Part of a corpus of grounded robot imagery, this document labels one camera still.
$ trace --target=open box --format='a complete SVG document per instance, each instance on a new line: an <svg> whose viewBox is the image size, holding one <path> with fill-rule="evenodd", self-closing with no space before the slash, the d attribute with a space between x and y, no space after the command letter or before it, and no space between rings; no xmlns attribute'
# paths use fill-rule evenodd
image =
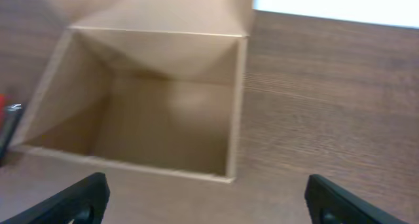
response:
<svg viewBox="0 0 419 224"><path fill-rule="evenodd" d="M251 0L64 7L74 24L12 146L105 166L234 178Z"/></svg>

